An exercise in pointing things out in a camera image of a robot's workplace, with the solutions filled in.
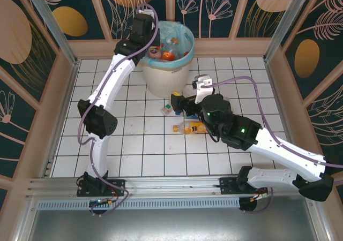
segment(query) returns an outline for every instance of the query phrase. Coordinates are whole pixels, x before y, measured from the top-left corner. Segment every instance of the orange juice bottle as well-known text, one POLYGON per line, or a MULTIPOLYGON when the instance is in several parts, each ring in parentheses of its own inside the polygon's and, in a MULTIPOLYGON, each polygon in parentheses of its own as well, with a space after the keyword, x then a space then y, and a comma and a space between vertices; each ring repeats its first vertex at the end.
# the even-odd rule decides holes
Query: orange juice bottle
POLYGON ((173 127, 174 132, 182 134, 204 134, 207 133, 206 127, 202 122, 186 121, 173 127))

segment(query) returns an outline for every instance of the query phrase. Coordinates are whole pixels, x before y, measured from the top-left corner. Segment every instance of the white bucket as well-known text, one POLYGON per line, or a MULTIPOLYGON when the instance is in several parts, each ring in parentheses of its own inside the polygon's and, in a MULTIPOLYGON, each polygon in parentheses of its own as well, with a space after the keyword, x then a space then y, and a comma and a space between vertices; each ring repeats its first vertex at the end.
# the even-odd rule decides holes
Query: white bucket
POLYGON ((149 91, 160 98, 170 99, 174 91, 183 92, 186 87, 188 72, 194 55, 195 39, 192 31, 179 22, 160 21, 160 41, 166 43, 167 38, 176 37, 179 40, 179 50, 184 57, 172 61, 154 60, 144 57, 139 65, 149 91))
POLYGON ((143 66, 143 75, 149 91, 160 98, 170 99, 174 91, 182 93, 186 87, 191 61, 179 69, 154 69, 143 66))

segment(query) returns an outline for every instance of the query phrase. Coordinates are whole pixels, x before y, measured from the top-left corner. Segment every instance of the purple cable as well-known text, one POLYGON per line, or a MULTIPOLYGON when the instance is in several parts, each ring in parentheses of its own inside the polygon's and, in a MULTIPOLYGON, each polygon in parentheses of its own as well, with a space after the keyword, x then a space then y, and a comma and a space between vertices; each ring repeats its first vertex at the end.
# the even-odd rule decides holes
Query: purple cable
POLYGON ((341 185, 343 184, 343 179, 342 180, 338 180, 338 181, 335 181, 333 182, 334 185, 341 185))
POLYGON ((122 199, 119 203, 117 203, 117 205, 116 205, 114 208, 112 208, 111 210, 107 210, 107 211, 104 212, 103 214, 100 214, 100 215, 95 214, 95 213, 93 212, 93 208, 94 208, 95 206, 92 206, 91 212, 92 212, 93 216, 96 216, 96 215, 97 215, 98 217, 101 217, 101 215, 105 216, 105 215, 107 215, 107 214, 113 212, 116 208, 118 208, 118 207, 128 198, 128 196, 129 196, 129 191, 126 190, 126 189, 124 189, 124 188, 121 188, 121 187, 119 187, 119 186, 116 186, 116 185, 111 184, 110 182, 104 180, 104 179, 99 175, 99 173, 97 172, 97 170, 96 170, 96 168, 95 168, 95 166, 94 166, 94 161, 93 161, 93 148, 94 148, 94 141, 95 141, 95 139, 94 139, 94 138, 88 138, 86 141, 82 142, 81 129, 82 129, 82 126, 83 126, 83 123, 84 123, 84 120, 85 120, 87 114, 88 114, 89 111, 93 108, 93 106, 96 104, 96 102, 99 100, 99 98, 100 98, 100 96, 101 96, 101 92, 103 91, 103 89, 104 89, 106 83, 108 82, 108 80, 110 79, 110 77, 112 76, 112 74, 113 74, 114 72, 116 72, 117 67, 118 67, 123 61, 125 61, 125 60, 127 60, 127 59, 130 59, 131 57, 136 56, 137 54, 139 54, 139 53, 143 52, 145 49, 147 49, 147 48, 152 44, 152 42, 155 40, 155 38, 156 38, 156 36, 157 36, 158 29, 159 29, 159 18, 158 18, 158 15, 157 15, 157 13, 156 13, 156 10, 155 10, 151 5, 149 5, 149 4, 141 4, 141 5, 138 6, 138 8, 141 8, 142 6, 146 6, 146 7, 150 8, 150 9, 153 11, 154 16, 155 16, 155 31, 154 31, 154 34, 153 34, 151 40, 150 40, 144 47, 142 47, 142 48, 139 49, 138 51, 132 53, 131 55, 128 55, 128 56, 124 57, 123 59, 121 59, 118 63, 116 63, 116 64, 112 67, 111 72, 107 75, 107 78, 104 80, 103 84, 100 86, 100 89, 99 89, 99 92, 98 92, 97 97, 94 99, 94 101, 91 103, 91 105, 86 109, 86 111, 85 111, 84 114, 82 115, 82 118, 81 118, 81 121, 80 121, 80 124, 79 124, 79 128, 78 128, 78 132, 77 132, 77 140, 78 140, 78 142, 79 142, 80 145, 84 146, 84 145, 87 144, 88 142, 92 141, 91 149, 90 149, 90 159, 91 159, 92 168, 93 168, 94 173, 96 174, 96 176, 97 176, 102 182, 104 182, 105 184, 107 184, 107 185, 113 187, 114 189, 117 189, 117 190, 121 190, 121 191, 126 192, 126 196, 124 197, 124 199, 122 199))
POLYGON ((217 84, 212 84, 212 85, 208 85, 208 86, 202 86, 202 88, 211 88, 211 87, 219 87, 223 84, 227 84, 227 83, 230 83, 232 81, 235 81, 235 80, 240 80, 240 79, 248 79, 252 82, 253 84, 253 88, 255 89, 255 93, 256 93, 256 98, 257 98, 257 105, 258 105, 258 109, 261 113, 261 116, 262 116, 262 119, 263 119, 263 122, 264 124, 266 125, 266 128, 267 130, 269 131, 270 135, 272 136, 272 138, 274 139, 274 141, 279 145, 281 146, 283 149, 291 152, 292 154, 295 154, 305 160, 308 160, 310 162, 313 162, 313 163, 317 163, 317 164, 322 164, 324 166, 327 166, 327 167, 333 167, 333 168, 339 168, 339 169, 343 169, 343 165, 340 165, 340 164, 332 164, 332 163, 326 163, 326 162, 319 162, 317 160, 314 160, 312 158, 308 158, 306 157, 305 155, 302 155, 300 153, 298 153, 297 151, 289 148, 288 146, 285 146, 284 144, 282 144, 279 139, 276 137, 276 135, 273 133, 272 129, 270 128, 268 122, 267 122, 267 119, 263 113, 263 110, 262 110, 262 106, 261 106, 261 101, 260 101, 260 98, 259 98, 259 94, 258 94, 258 89, 257 89, 257 85, 256 85, 256 82, 250 78, 250 77, 247 77, 247 76, 242 76, 242 77, 236 77, 236 78, 232 78, 232 79, 228 79, 228 80, 225 80, 225 81, 222 81, 222 82, 219 82, 217 84))
POLYGON ((244 211, 244 213, 249 213, 249 214, 259 214, 259 213, 264 213, 265 211, 269 210, 269 208, 272 206, 273 204, 273 198, 274 198, 274 191, 273 191, 273 188, 271 187, 270 188, 270 192, 271 192, 271 196, 270 196, 270 200, 267 204, 266 207, 264 207, 262 210, 258 210, 256 212, 248 212, 248 211, 244 211))

